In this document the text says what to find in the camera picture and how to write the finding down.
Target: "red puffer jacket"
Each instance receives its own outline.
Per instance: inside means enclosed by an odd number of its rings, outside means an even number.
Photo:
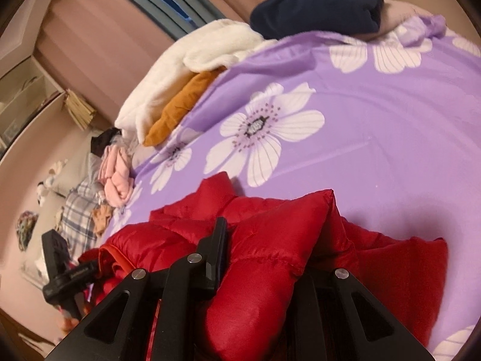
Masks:
[[[230,257],[217,295],[197,315],[196,342],[205,354],[232,361],[268,357],[306,265],[348,269],[427,344],[443,295],[444,240],[396,241],[350,224],[332,190],[292,201],[239,197],[225,173],[86,253],[83,259],[98,254],[104,276],[95,302],[132,269],[165,269],[194,252],[219,216],[231,229]]]

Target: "metal screw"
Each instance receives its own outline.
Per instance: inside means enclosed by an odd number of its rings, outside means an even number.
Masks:
[[[190,254],[187,257],[187,260],[189,263],[199,263],[202,260],[202,255],[195,252],[193,254]]]
[[[336,274],[336,277],[339,279],[346,279],[349,277],[349,272],[346,269],[336,269],[334,274]]]
[[[133,279],[142,279],[142,278],[145,277],[146,274],[147,274],[147,272],[144,269],[135,269],[132,272],[132,278]]]

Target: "folded pink clothing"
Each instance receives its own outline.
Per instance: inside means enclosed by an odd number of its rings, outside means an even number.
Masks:
[[[116,144],[105,148],[99,170],[99,182],[104,185],[110,206],[124,206],[132,195],[134,179],[130,177],[130,158],[125,148]]]

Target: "plaid fabric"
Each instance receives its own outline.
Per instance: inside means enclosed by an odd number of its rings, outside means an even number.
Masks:
[[[67,195],[59,233],[67,240],[70,258],[74,263],[78,263],[78,258],[91,250],[97,241],[92,219],[92,210],[97,205],[96,192],[87,179]]]

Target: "folded navy blue garment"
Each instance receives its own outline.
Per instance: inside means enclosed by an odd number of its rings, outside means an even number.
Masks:
[[[265,39],[307,31],[344,35],[379,31],[384,0],[265,0],[251,14],[251,28]]]

